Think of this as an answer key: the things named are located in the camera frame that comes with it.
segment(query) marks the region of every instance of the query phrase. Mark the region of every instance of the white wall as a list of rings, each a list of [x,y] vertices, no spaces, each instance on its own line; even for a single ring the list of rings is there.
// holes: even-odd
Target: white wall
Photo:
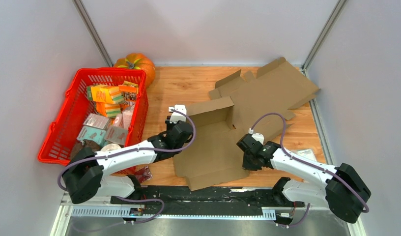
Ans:
[[[114,62],[302,64],[337,0],[83,0]]]
[[[401,235],[401,0],[348,1],[309,77],[336,162],[372,192],[367,235]]]
[[[77,69],[104,66],[69,0],[0,0],[0,236],[49,235],[59,165],[36,159]]]

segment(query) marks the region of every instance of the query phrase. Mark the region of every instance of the cardboard sheet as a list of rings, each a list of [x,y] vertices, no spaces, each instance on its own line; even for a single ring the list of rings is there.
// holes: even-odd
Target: cardboard sheet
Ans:
[[[315,98],[319,88],[296,68],[279,58],[261,67],[257,77],[241,70],[219,80],[209,92],[212,101],[187,106],[197,137],[192,146],[174,157],[175,172],[191,190],[247,177],[243,152],[236,146],[253,123],[269,112],[294,117],[295,109]],[[263,119],[254,130],[269,141],[279,135],[283,122],[277,116]]]

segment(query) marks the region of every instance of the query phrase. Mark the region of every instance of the orange pumpkin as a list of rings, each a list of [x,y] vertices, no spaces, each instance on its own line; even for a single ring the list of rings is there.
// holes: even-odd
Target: orange pumpkin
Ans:
[[[156,66],[142,53],[131,53],[124,58],[120,58],[114,64],[114,67],[138,69],[145,71],[145,87],[151,85],[156,77]]]

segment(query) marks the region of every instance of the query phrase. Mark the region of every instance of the wooden table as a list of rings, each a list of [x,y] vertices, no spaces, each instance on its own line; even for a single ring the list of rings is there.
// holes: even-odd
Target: wooden table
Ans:
[[[215,87],[215,82],[235,71],[242,69],[241,75],[248,70],[254,74],[259,67],[157,67],[157,75],[153,84],[147,89],[149,109],[144,128],[143,140],[164,131],[168,107],[175,104],[189,105],[196,102],[209,101],[208,92]],[[325,157],[319,141],[309,104],[293,110],[296,117],[288,121],[293,123],[287,129],[284,144],[290,150],[311,148],[317,160],[325,163]],[[174,173],[173,159],[149,165],[153,179],[144,182],[146,185],[186,185],[185,179]],[[262,171],[250,172],[247,178],[220,184],[219,186],[262,187],[274,186],[280,177],[299,178],[283,171],[266,168]]]

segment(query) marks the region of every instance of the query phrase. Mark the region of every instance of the red basket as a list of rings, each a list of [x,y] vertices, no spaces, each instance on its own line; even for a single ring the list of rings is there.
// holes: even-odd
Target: red basket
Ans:
[[[86,87],[96,84],[117,86],[124,81],[139,85],[139,93],[125,145],[130,146],[139,143],[143,135],[148,110],[145,72],[112,67],[83,68],[76,72],[72,83],[66,90],[64,103],[56,120],[50,124],[49,132],[37,159],[43,163],[66,166],[70,161],[68,159],[70,151],[77,142],[76,138],[82,129],[84,120],[90,113],[94,113],[94,103],[88,101]],[[116,175],[132,174],[131,172],[134,170],[135,168],[129,168],[117,172]]]

